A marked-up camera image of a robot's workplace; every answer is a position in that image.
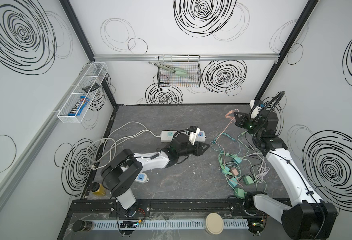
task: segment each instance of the aluminum rail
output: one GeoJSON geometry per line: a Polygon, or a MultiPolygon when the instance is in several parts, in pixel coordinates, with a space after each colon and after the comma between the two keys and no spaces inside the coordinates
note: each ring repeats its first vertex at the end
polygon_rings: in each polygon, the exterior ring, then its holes
{"type": "Polygon", "coordinates": [[[172,56],[173,61],[188,61],[190,57],[200,56],[200,61],[216,60],[274,60],[278,61],[280,57],[277,53],[265,54],[145,54],[145,55],[95,55],[95,62],[109,61],[157,61],[158,57],[172,56]]]}

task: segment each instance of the wire basket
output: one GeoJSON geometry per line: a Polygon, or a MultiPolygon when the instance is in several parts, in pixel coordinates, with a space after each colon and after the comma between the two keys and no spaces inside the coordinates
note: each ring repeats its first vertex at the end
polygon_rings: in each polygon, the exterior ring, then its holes
{"type": "Polygon", "coordinates": [[[179,88],[199,88],[202,74],[199,55],[159,56],[159,63],[172,68],[181,68],[187,71],[186,76],[176,74],[159,68],[157,81],[159,87],[176,86],[179,88]]]}
{"type": "Polygon", "coordinates": [[[102,81],[108,71],[106,63],[91,63],[80,82],[64,103],[57,117],[64,123],[82,122],[95,95],[102,88],[102,81]]]}

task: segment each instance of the white wire basket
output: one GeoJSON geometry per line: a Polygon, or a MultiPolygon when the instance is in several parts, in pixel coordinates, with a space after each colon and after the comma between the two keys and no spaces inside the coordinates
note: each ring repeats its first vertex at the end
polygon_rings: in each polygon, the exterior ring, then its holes
{"type": "Polygon", "coordinates": [[[81,123],[108,71],[106,63],[91,63],[57,117],[64,123],[81,123]]]}

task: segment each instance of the floor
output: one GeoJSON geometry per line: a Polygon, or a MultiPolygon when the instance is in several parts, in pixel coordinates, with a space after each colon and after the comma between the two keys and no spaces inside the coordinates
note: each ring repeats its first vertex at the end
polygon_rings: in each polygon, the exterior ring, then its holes
{"type": "MultiPolygon", "coordinates": [[[[202,131],[205,131],[207,136],[206,143],[211,144],[211,141],[225,129],[230,121],[225,118],[226,113],[236,108],[239,109],[239,112],[249,112],[250,110],[250,107],[245,105],[121,106],[117,111],[112,131],[129,121],[141,122],[148,130],[151,130],[158,136],[162,130],[180,130],[190,126],[199,126],[202,131]]],[[[117,140],[121,137],[134,135],[142,129],[141,125],[131,123],[121,130],[116,131],[111,137],[117,140]]],[[[244,131],[244,129],[232,123],[225,132],[231,135],[231,137],[237,138],[244,131]]],[[[241,135],[239,139],[248,145],[244,135],[241,135]]],[[[247,152],[245,146],[241,145],[241,148],[239,148],[239,143],[232,141],[226,136],[221,136],[218,142],[224,146],[226,152],[236,154],[240,151],[239,156],[244,156],[247,152]]],[[[111,144],[111,141],[107,142],[106,149],[109,149],[111,144]]],[[[152,136],[149,132],[145,132],[119,145],[116,154],[125,148],[138,153],[155,152],[157,148],[162,148],[165,145],[166,143],[161,143],[160,138],[152,136]]],[[[109,155],[107,156],[103,157],[101,165],[109,161],[109,155]]],[[[248,159],[253,165],[260,163],[260,160],[255,158],[249,157],[248,159]]],[[[269,162],[266,162],[266,165],[270,167],[270,170],[264,177],[267,183],[265,192],[274,198],[288,197],[288,193],[276,171],[269,162]]],[[[240,168],[242,175],[252,175],[248,161],[242,161],[240,168]]],[[[96,182],[102,182],[100,171],[101,169],[98,170],[94,179],[96,182]]],[[[146,171],[146,174],[149,178],[147,183],[134,182],[131,186],[133,194],[137,199],[226,198],[233,194],[233,189],[228,185],[224,175],[221,173],[218,163],[218,152],[211,148],[202,156],[191,155],[182,164],[176,164],[166,169],[149,170],[146,171]]],[[[255,184],[245,185],[243,181],[240,183],[244,186],[243,189],[245,191],[256,190],[255,184]]],[[[264,188],[265,183],[258,184],[258,190],[264,190],[264,188]]],[[[108,199],[109,197],[110,194],[105,197],[96,197],[90,194],[88,199],[108,199]]]]}

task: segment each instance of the metal frame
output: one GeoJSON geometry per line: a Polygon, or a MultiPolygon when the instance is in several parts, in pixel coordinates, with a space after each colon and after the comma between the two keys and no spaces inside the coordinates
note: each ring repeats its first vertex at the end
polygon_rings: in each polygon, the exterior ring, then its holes
{"type": "MultiPolygon", "coordinates": [[[[104,132],[103,138],[107,138],[109,136],[109,133],[111,132],[111,129],[112,129],[113,122],[115,121],[117,110],[118,110],[118,106],[116,109],[113,109],[111,118],[109,119],[109,122],[108,122],[106,130],[104,132]]],[[[96,153],[96,159],[99,159],[102,156],[104,144],[105,144],[105,142],[100,144],[99,150],[96,153]]],[[[99,166],[99,164],[100,164],[100,162],[95,163],[95,168],[97,168],[99,166]]],[[[97,173],[97,170],[91,170],[91,172],[89,173],[88,178],[87,178],[87,182],[85,183],[85,187],[84,187],[83,193],[81,195],[81,199],[88,198],[88,195],[89,195],[89,193],[91,191],[91,187],[92,187],[92,181],[95,178],[96,173],[97,173]]]]}
{"type": "MultiPolygon", "coordinates": [[[[91,45],[89,45],[89,42],[87,40],[87,37],[84,34],[83,29],[80,26],[80,23],[76,17],[76,14],[72,8],[71,3],[69,2],[69,0],[60,0],[60,3],[65,11],[65,14],[67,15],[69,21],[71,22],[71,25],[73,27],[73,30],[75,31],[80,44],[82,45],[85,54],[87,55],[89,61],[94,61],[95,60],[95,55],[93,54],[91,45]]],[[[102,81],[102,87],[109,99],[109,101],[111,102],[112,106],[114,109],[117,109],[117,104],[116,104],[116,100],[113,97],[113,94],[111,92],[111,89],[109,88],[108,84],[105,81],[102,81]]]]}
{"type": "MultiPolygon", "coordinates": [[[[201,61],[214,61],[214,60],[275,60],[275,64],[270,69],[268,75],[266,76],[263,84],[261,85],[255,99],[261,99],[265,93],[267,87],[275,76],[277,70],[280,68],[285,57],[287,56],[290,48],[294,44],[298,34],[302,30],[304,24],[307,22],[309,16],[313,12],[319,0],[308,0],[306,6],[304,7],[300,17],[298,18],[292,32],[290,33],[287,41],[285,42],[280,54],[267,53],[267,54],[197,54],[200,55],[201,61]]],[[[83,29],[76,17],[76,14],[70,4],[69,0],[60,0],[61,5],[72,27],[77,34],[77,37],[88,56],[90,61],[155,61],[157,60],[159,54],[148,54],[148,55],[94,55],[91,45],[87,41],[83,29]]],[[[106,83],[102,84],[108,98],[111,101],[113,108],[117,107],[116,101],[113,98],[111,90],[107,87],[106,83]]]]}
{"type": "MultiPolygon", "coordinates": [[[[275,64],[269,71],[265,81],[263,82],[260,90],[258,91],[255,99],[260,99],[262,95],[265,93],[268,85],[276,74],[277,70],[281,66],[284,61],[286,55],[288,54],[290,48],[294,44],[295,39],[298,34],[302,30],[304,24],[308,20],[310,14],[315,8],[316,4],[319,0],[308,0],[307,5],[305,6],[303,12],[301,13],[296,25],[294,26],[292,32],[290,33],[284,47],[282,48],[280,54],[200,54],[200,60],[202,61],[213,61],[213,60],[275,60],[275,64]]],[[[64,11],[66,12],[68,19],[70,20],[73,29],[75,30],[81,45],[85,53],[87,54],[90,61],[155,61],[157,60],[159,55],[94,55],[91,46],[89,45],[87,38],[80,26],[80,23],[76,17],[76,14],[73,11],[69,0],[60,0],[64,11]]],[[[107,84],[103,81],[103,88],[111,101],[113,108],[115,109],[114,113],[111,116],[110,122],[106,129],[106,133],[108,129],[111,128],[113,124],[113,119],[118,109],[118,105],[116,104],[113,95],[107,86],[107,84]]],[[[87,198],[89,194],[89,186],[92,182],[96,171],[92,171],[88,180],[87,180],[87,188],[84,189],[82,194],[83,198],[87,198]]],[[[289,199],[276,199],[280,202],[283,202],[287,205],[290,204],[289,199]]],[[[243,200],[240,199],[160,199],[160,200],[137,200],[139,206],[142,209],[146,210],[146,207],[149,207],[149,211],[147,211],[147,215],[154,212],[178,212],[178,211],[207,211],[207,212],[216,212],[216,211],[226,211],[230,212],[232,216],[243,216],[246,218],[260,218],[260,214],[256,214],[255,216],[249,216],[243,210],[242,203],[243,200]]],[[[102,213],[108,212],[113,213],[116,211],[113,209],[115,206],[114,200],[74,200],[72,201],[71,207],[68,211],[67,217],[64,220],[63,226],[58,236],[58,240],[61,240],[64,237],[64,233],[66,228],[69,225],[69,222],[74,213],[81,212],[89,212],[89,213],[102,213]]]]}
{"type": "MultiPolygon", "coordinates": [[[[275,198],[275,200],[290,205],[288,198],[275,198]]],[[[244,200],[241,199],[137,199],[138,207],[145,211],[146,216],[156,217],[162,215],[164,218],[169,213],[175,212],[216,212],[223,217],[242,217],[254,221],[262,219],[262,212],[254,216],[247,214],[243,207],[244,200]]],[[[109,213],[110,217],[117,216],[121,220],[137,220],[137,217],[125,217],[116,207],[116,200],[73,200],[69,207],[67,216],[61,227],[57,240],[63,240],[73,214],[76,213],[109,213]]]]}
{"type": "Polygon", "coordinates": [[[281,49],[279,60],[269,70],[269,73],[266,76],[263,84],[261,85],[260,90],[258,91],[255,99],[260,100],[263,97],[270,82],[274,78],[274,76],[277,73],[277,70],[280,68],[281,64],[283,64],[285,57],[287,56],[289,50],[291,49],[292,45],[294,44],[294,41],[296,41],[297,36],[300,34],[301,30],[303,29],[305,23],[307,22],[309,16],[312,14],[313,9],[316,7],[318,2],[319,2],[319,0],[309,0],[307,2],[306,6],[304,7],[303,12],[301,13],[295,26],[293,27],[291,34],[289,35],[283,48],[281,49]]]}
{"type": "MultiPolygon", "coordinates": [[[[145,54],[145,55],[95,55],[96,62],[106,61],[158,61],[159,56],[164,54],[145,54]]],[[[215,60],[279,60],[277,53],[265,54],[174,54],[171,55],[173,61],[187,61],[188,56],[199,55],[200,61],[215,60]]]]}

